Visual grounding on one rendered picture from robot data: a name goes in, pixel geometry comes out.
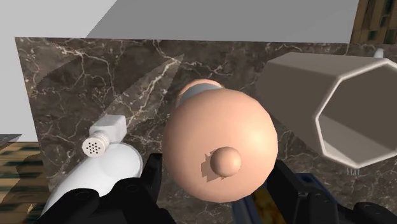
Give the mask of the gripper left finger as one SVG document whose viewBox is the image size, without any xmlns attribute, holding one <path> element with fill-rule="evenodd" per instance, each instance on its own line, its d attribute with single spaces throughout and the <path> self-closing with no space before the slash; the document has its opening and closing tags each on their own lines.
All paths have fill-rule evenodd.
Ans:
<svg viewBox="0 0 397 224">
<path fill-rule="evenodd" d="M 176 224 L 157 205 L 162 154 L 152 153 L 139 178 L 117 181 L 104 196 L 92 188 L 67 191 L 35 224 Z"/>
</svg>

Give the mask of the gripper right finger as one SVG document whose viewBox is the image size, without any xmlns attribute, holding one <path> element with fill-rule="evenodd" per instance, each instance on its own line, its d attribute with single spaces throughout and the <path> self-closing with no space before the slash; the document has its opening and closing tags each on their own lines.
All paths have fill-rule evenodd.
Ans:
<svg viewBox="0 0 397 224">
<path fill-rule="evenodd" d="M 397 224 L 397 215 L 376 203 L 341 206 L 326 191 L 303 184 L 281 160 L 267 178 L 267 190 L 286 224 Z"/>
</svg>

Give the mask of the white rounded bottle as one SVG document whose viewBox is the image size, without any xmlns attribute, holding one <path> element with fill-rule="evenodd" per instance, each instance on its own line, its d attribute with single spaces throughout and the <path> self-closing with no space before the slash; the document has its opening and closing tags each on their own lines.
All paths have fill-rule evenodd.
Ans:
<svg viewBox="0 0 397 224">
<path fill-rule="evenodd" d="M 63 194 L 76 188 L 96 190 L 102 197 L 111 191 L 117 181 L 137 178 L 142 173 L 142 156 L 129 144 L 113 143 L 105 150 L 98 143 L 85 143 L 83 149 L 88 151 L 88 157 L 52 190 L 43 212 Z"/>
</svg>

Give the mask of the blue box with yellow inside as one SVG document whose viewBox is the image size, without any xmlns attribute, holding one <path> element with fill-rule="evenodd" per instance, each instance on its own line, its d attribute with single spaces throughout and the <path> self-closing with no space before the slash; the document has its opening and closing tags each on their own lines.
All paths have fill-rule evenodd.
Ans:
<svg viewBox="0 0 397 224">
<path fill-rule="evenodd" d="M 310 173 L 296 173 L 297 178 L 305 185 L 325 190 L 323 184 L 315 175 Z M 268 196 L 266 183 L 264 183 L 253 194 L 232 203 L 232 213 L 235 224 L 274 224 L 272 220 L 262 221 L 262 210 L 260 204 L 273 202 L 272 199 L 265 199 Z"/>
</svg>

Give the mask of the white square salt shaker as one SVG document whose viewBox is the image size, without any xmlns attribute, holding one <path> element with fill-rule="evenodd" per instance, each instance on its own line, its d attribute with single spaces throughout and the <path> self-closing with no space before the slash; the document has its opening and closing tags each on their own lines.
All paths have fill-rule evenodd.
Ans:
<svg viewBox="0 0 397 224">
<path fill-rule="evenodd" d="M 83 141 L 81 149 L 88 157 L 100 157 L 111 143 L 120 143 L 126 133 L 124 115 L 104 115 L 89 128 L 89 135 Z"/>
</svg>

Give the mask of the peach round jar with knob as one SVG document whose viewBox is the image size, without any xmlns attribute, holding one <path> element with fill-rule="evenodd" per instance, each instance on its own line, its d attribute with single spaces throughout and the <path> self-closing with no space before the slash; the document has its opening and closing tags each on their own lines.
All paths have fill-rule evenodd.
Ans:
<svg viewBox="0 0 397 224">
<path fill-rule="evenodd" d="M 233 202 L 253 193 L 278 154 L 270 115 L 254 98 L 200 79 L 179 93 L 162 140 L 164 164 L 191 196 Z"/>
</svg>

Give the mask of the grey octagonal cup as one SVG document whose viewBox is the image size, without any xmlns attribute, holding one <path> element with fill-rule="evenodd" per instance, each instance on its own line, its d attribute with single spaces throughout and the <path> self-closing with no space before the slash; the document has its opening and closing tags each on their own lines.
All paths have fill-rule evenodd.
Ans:
<svg viewBox="0 0 397 224">
<path fill-rule="evenodd" d="M 256 83 L 265 109 L 318 154 L 359 169 L 397 156 L 397 63 L 286 53 Z"/>
</svg>

